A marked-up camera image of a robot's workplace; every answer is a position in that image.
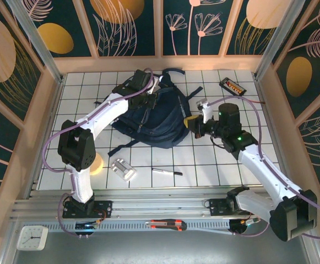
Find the navy blue backpack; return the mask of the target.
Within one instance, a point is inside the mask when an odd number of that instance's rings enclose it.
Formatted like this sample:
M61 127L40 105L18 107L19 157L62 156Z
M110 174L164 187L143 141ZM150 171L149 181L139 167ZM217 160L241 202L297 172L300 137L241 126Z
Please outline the navy blue backpack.
M112 157L120 149L131 147L139 142L152 147L169 149L178 145L189 133L184 119L190 117L189 101L202 91L200 86L186 96L171 80L169 72L185 74L177 68L167 68L162 71L160 88L153 108L143 105L137 109L129 109L120 115L111 126L133 140L125 145L119 145L108 153Z

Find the silver black pen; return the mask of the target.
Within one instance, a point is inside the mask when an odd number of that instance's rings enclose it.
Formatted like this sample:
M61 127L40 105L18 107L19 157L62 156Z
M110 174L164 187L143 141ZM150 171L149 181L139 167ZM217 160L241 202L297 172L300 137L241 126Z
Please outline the silver black pen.
M164 173L164 174L172 174L172 175L180 175L182 176L182 172L176 172L176 171L170 171L170 170L164 170L164 169L158 169L158 168L152 168L152 171L158 172L158 173Z

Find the black charger board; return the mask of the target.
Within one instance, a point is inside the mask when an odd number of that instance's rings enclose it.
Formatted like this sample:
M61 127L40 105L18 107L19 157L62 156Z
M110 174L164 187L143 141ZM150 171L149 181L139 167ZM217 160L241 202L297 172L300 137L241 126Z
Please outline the black charger board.
M230 78L224 78L221 82L219 82L219 85L234 96L243 96L247 91L245 88L235 83Z

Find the silver metal clip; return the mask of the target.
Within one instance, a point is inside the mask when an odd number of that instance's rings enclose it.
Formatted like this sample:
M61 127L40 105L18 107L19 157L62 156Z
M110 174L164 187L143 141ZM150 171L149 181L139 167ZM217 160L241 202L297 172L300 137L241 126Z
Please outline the silver metal clip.
M112 165L111 169L124 181L130 181L137 175L135 168L130 166L124 159L116 159Z

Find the round yellow sponge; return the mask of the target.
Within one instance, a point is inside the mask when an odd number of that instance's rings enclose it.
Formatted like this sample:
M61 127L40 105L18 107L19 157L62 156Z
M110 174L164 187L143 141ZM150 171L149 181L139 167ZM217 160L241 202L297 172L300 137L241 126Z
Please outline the round yellow sponge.
M90 175L99 174L104 167L104 160L99 153L96 153L95 159L90 166Z

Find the orange black utility knife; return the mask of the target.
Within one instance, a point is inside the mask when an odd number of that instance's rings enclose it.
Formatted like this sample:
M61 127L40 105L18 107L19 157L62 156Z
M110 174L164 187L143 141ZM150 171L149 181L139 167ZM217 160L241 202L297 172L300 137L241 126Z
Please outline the orange black utility knife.
M187 230L187 224L180 219L152 219L146 222L145 225L153 229Z

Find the black controller board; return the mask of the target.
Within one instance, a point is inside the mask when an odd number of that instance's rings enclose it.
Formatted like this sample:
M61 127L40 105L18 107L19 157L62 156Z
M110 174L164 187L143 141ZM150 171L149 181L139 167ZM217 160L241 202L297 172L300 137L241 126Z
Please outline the black controller board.
M252 219L230 219L229 220L229 228L228 230L233 235L243 236L244 232L247 230L248 226L251 224L258 223L260 221L259 218Z
M99 223L97 221L93 222L77 222L75 224L75 230L93 230L99 227Z

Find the white square clock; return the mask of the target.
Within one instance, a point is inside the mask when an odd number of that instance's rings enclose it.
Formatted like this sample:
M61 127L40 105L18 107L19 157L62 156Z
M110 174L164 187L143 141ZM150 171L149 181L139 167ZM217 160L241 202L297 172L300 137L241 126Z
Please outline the white square clock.
M45 248L47 235L47 227L42 225L25 225L19 234L17 250L41 251Z

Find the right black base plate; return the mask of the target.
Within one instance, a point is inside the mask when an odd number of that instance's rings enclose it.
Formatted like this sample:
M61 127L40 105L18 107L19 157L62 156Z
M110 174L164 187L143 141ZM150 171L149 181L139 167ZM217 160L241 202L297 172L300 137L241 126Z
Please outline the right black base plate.
M230 198L225 199L209 199L208 209L211 216L239 216L250 217L252 214L241 209L237 202Z

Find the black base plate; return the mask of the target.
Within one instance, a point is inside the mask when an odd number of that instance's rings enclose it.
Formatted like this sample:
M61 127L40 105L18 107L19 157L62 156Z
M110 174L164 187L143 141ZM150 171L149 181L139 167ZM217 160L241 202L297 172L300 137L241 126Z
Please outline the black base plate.
M241 209L237 202L230 198L225 199L209 199L208 209L211 216L239 216L250 217L252 214Z
M63 205L63 219L110 218L112 201L80 203L66 201Z

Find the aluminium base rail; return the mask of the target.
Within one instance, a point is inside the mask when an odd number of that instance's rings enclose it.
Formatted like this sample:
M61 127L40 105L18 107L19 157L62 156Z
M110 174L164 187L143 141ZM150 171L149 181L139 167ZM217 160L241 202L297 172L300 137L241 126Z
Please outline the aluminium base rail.
M256 194L269 198L261 188L250 188ZM211 216L209 199L225 199L229 190L209 189L144 189L101 190L95 192L95 201L112 201L109 220L150 220L162 218L197 219L221 218L244 219L239 216ZM10 219L48 221L92 221L100 218L63 219L63 205L69 198L61 198L59 191L33 191L27 200L14 202Z

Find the aluminium frame post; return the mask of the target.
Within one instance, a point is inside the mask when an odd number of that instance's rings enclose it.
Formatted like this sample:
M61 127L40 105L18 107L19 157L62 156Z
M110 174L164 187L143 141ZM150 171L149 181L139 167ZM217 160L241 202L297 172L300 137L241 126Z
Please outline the aluminium frame post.
M284 16L276 30L274 31L271 40L269 41L259 65L254 73L255 81L259 82L264 77L274 56L290 32L295 20L301 13L305 0L292 0L288 5Z
M27 34L31 44L39 57L53 76L54 80L62 83L62 74L59 72L53 57L39 34L35 22L42 22L53 9L52 0L5 0L13 15Z

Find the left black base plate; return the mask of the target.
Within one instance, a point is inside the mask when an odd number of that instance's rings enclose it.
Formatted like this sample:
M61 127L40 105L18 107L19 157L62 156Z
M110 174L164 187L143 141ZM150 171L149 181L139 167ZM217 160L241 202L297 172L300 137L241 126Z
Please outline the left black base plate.
M63 219L110 218L112 201L80 203L66 201L63 205Z

